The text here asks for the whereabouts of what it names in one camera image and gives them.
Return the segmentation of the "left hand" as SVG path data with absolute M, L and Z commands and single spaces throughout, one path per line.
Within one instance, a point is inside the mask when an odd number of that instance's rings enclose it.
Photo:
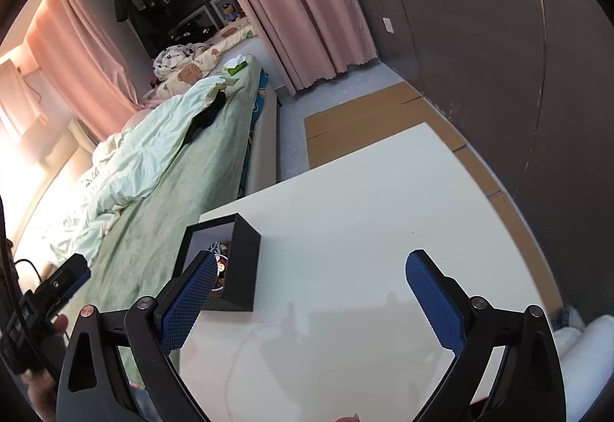
M 56 394 L 55 381 L 47 370 L 40 372 L 27 371 L 21 377 L 27 386 L 29 401 L 41 420 L 55 421 Z

